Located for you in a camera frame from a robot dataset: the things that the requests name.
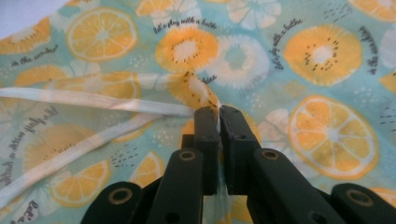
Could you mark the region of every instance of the metal grommet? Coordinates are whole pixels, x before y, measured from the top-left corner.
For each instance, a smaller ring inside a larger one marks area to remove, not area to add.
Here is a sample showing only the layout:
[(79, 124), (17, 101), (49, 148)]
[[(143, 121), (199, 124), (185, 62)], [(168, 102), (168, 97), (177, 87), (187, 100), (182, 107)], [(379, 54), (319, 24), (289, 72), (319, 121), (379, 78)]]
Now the metal grommet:
[(274, 151), (264, 150), (262, 156), (269, 161), (277, 161), (279, 159), (279, 154)]
[(183, 161), (192, 161), (195, 159), (195, 153), (192, 151), (182, 151), (178, 154), (178, 157)]
[(112, 204), (122, 204), (128, 202), (132, 198), (132, 191), (127, 188), (114, 189), (108, 195), (108, 201)]
[(361, 192), (360, 190), (357, 190), (357, 189), (347, 190), (346, 196), (353, 203), (356, 203), (356, 204), (364, 206), (364, 207), (370, 207), (370, 206), (374, 205), (374, 201), (370, 196), (368, 196), (366, 193)]

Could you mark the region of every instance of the kiwi slice print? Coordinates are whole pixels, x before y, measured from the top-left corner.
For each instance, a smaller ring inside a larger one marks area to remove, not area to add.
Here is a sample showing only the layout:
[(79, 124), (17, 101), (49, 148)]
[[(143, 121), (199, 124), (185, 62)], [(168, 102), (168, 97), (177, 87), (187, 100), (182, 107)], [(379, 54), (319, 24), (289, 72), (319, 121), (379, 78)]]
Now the kiwi slice print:
[(396, 71), (379, 79), (379, 82), (389, 91), (396, 93)]
[(27, 144), (23, 155), (23, 170), (28, 171), (52, 159), (93, 134), (87, 128), (72, 124), (49, 127)]
[(167, 89), (183, 104), (194, 109), (210, 106), (217, 114), (219, 99), (193, 72), (169, 76)]
[(27, 53), (50, 41), (50, 19), (0, 40), (0, 54)]
[(155, 60), (171, 72), (195, 71), (207, 65), (218, 53), (218, 41), (195, 27), (169, 31), (155, 50)]
[(292, 37), (284, 57), (299, 76), (319, 86), (332, 86), (361, 66), (361, 42), (339, 26), (324, 24)]
[(67, 78), (67, 74), (60, 67), (52, 64), (42, 65), (21, 72), (15, 79), (15, 86), (30, 86), (62, 78)]

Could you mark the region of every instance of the fabric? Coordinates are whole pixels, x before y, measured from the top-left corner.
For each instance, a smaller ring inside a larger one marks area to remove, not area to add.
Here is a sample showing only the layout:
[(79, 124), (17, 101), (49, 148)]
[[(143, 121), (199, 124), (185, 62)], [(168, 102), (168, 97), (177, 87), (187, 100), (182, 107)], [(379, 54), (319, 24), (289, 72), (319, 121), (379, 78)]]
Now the fabric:
[[(396, 206), (393, 0), (73, 0), (0, 40), (0, 85), (1, 223), (79, 223), (221, 105), (314, 187)], [(251, 222), (223, 185), (204, 204), (204, 223)]]

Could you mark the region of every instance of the clamp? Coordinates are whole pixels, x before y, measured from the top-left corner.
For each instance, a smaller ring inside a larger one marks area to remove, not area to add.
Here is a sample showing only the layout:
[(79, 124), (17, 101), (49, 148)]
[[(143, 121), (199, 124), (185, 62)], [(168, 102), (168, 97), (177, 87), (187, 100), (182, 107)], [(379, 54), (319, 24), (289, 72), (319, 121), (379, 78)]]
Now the clamp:
[(239, 110), (224, 105), (219, 117), (220, 133), (209, 107), (196, 110), (194, 134), (183, 135), (163, 177), (143, 189), (108, 186), (81, 224), (202, 223), (203, 197), (217, 193), (221, 150), (228, 194), (247, 195), (254, 223), (396, 223), (396, 209), (367, 188), (339, 184), (329, 195), (311, 186), (285, 155), (261, 148)]

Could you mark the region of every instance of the hole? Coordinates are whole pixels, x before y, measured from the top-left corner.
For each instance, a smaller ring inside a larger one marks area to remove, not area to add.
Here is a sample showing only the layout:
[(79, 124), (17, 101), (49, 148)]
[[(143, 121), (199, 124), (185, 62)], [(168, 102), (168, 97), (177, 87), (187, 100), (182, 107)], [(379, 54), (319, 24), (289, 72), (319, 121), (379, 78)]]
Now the hole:
[(191, 151), (183, 151), (178, 154), (181, 160), (183, 161), (192, 161), (195, 159), (195, 153)]
[(374, 204), (373, 199), (360, 190), (349, 189), (346, 191), (346, 196), (350, 201), (361, 206), (370, 207)]
[(123, 204), (132, 198), (132, 191), (127, 188), (114, 189), (108, 195), (108, 201), (112, 204)]
[(178, 223), (179, 221), (180, 221), (180, 215), (178, 213), (171, 212), (166, 214), (165, 216), (166, 224)]
[(245, 139), (245, 138), (247, 138), (247, 137), (244, 135), (236, 135), (235, 136), (235, 139)]
[(310, 212), (309, 217), (311, 218), (311, 220), (313, 220), (317, 224), (326, 224), (327, 223), (326, 217), (323, 216), (319, 212), (315, 212), (315, 211)]
[(263, 151), (262, 156), (270, 161), (277, 161), (279, 159), (279, 154), (274, 151)]

